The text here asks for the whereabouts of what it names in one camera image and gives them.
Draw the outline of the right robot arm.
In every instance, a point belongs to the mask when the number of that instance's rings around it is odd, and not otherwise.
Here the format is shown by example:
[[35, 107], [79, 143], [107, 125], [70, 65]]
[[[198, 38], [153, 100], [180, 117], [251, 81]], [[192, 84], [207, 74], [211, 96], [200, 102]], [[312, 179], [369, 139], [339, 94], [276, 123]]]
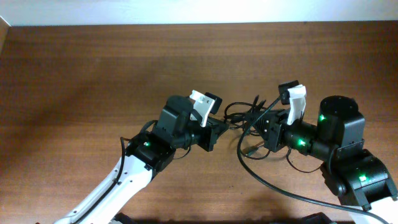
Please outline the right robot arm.
[[277, 152], [287, 146], [323, 163], [325, 185], [340, 204], [397, 223], [397, 187], [387, 167], [364, 148], [365, 118], [354, 99], [328, 96], [320, 103], [316, 125], [302, 119], [288, 124], [288, 109], [252, 109], [249, 120], [265, 147]]

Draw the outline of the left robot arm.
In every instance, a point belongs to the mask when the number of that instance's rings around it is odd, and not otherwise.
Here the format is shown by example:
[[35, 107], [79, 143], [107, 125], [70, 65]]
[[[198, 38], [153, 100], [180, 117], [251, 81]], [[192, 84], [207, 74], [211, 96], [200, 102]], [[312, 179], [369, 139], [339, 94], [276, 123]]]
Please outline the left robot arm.
[[229, 126], [213, 116], [222, 99], [193, 91], [167, 99], [157, 120], [131, 139], [121, 138], [122, 155], [107, 177], [58, 223], [133, 223], [123, 206], [175, 158], [177, 149], [197, 145], [211, 152]]

